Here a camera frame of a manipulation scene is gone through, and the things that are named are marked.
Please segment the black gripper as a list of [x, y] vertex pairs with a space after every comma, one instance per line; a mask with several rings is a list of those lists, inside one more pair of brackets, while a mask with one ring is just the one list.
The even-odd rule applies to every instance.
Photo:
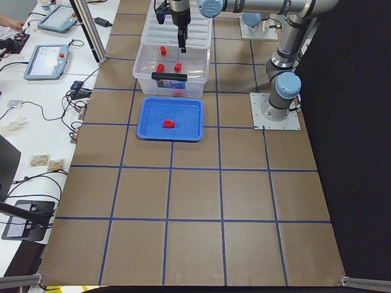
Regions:
[[181, 53], [186, 53], [186, 41], [188, 39], [188, 24], [191, 22], [189, 0], [170, 0], [169, 7], [172, 12], [172, 21], [178, 29], [178, 47]]

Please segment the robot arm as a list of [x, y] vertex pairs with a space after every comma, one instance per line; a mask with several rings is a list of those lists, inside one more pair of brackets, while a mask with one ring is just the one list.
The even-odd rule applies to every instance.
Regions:
[[271, 84], [268, 100], [261, 106], [262, 115], [269, 121], [287, 118], [290, 105], [299, 95], [301, 80], [292, 73], [293, 65], [312, 19], [332, 10], [337, 1], [197, 1], [205, 18], [221, 12], [257, 12], [287, 16], [287, 25], [276, 52], [266, 63]]

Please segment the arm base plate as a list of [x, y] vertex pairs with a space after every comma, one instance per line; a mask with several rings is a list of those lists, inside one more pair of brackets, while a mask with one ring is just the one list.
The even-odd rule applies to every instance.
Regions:
[[276, 109], [269, 103], [270, 93], [250, 93], [253, 128], [265, 131], [300, 131], [298, 111], [292, 101], [288, 109]]
[[277, 34], [276, 23], [273, 20], [261, 21], [258, 26], [248, 26], [242, 18], [239, 19], [241, 38], [244, 40], [260, 40], [265, 42], [276, 42], [279, 37]]

